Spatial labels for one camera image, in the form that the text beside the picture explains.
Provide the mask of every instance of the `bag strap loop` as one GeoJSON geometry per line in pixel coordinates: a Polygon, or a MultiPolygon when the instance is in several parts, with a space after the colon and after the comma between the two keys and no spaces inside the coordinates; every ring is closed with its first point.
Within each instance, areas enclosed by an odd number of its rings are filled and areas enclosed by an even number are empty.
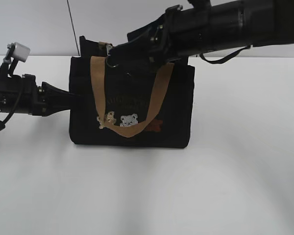
{"type": "Polygon", "coordinates": [[[96,110],[103,125],[123,137],[133,137],[142,132],[149,123],[159,114],[163,100],[166,96],[174,64],[168,63],[162,66],[155,78],[150,103],[145,121],[129,127],[115,126],[105,119],[106,98],[105,98],[105,57],[91,57],[91,81],[95,97],[96,110]]]}

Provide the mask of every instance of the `white wall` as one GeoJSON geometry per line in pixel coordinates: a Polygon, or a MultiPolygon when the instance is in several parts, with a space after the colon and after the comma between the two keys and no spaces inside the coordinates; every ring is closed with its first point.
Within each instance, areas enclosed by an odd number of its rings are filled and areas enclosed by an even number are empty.
{"type": "MultiPolygon", "coordinates": [[[[220,4],[229,0],[212,0],[220,4]]],[[[126,34],[159,17],[172,5],[186,0],[69,0],[76,35],[94,41],[126,42],[126,34]]],[[[66,0],[0,0],[0,55],[6,44],[18,41],[32,55],[77,55],[66,0]]],[[[211,53],[223,56],[230,51],[211,53]]],[[[294,45],[253,48],[241,56],[294,57],[294,45]]]]}

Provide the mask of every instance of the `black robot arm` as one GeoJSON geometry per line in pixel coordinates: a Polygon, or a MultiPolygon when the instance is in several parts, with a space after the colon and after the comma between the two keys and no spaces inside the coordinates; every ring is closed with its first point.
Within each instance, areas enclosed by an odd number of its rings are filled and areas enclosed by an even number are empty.
{"type": "Polygon", "coordinates": [[[46,117],[70,110],[78,100],[77,95],[46,82],[38,87],[34,75],[15,75],[17,63],[25,62],[29,51],[29,48],[19,43],[10,44],[0,66],[0,113],[8,113],[7,117],[0,121],[0,131],[5,128],[14,113],[46,117]]]}
{"type": "Polygon", "coordinates": [[[156,21],[127,35],[109,51],[111,64],[136,63],[157,70],[166,62],[236,47],[294,43],[294,0],[236,0],[211,6],[170,7],[156,21]]]}

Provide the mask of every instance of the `white bear patch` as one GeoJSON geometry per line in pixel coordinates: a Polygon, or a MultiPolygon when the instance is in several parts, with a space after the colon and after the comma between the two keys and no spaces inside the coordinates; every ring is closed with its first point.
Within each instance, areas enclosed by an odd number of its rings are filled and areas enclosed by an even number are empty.
{"type": "Polygon", "coordinates": [[[121,121],[120,126],[123,127],[129,127],[138,124],[137,121],[138,115],[137,114],[132,114],[130,116],[121,116],[121,121]]]}

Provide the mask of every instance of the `black tote bag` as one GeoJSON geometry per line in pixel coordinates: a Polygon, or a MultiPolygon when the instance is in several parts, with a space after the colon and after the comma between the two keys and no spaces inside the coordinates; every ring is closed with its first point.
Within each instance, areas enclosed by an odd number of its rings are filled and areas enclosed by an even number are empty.
{"type": "MultiPolygon", "coordinates": [[[[80,96],[71,110],[70,137],[75,144],[185,148],[190,139],[195,68],[187,59],[174,65],[158,115],[140,133],[127,138],[106,128],[96,110],[91,57],[105,57],[101,44],[80,37],[81,57],[72,57],[70,92],[80,96]]],[[[156,74],[105,66],[105,119],[129,127],[147,118],[156,74]]]]}

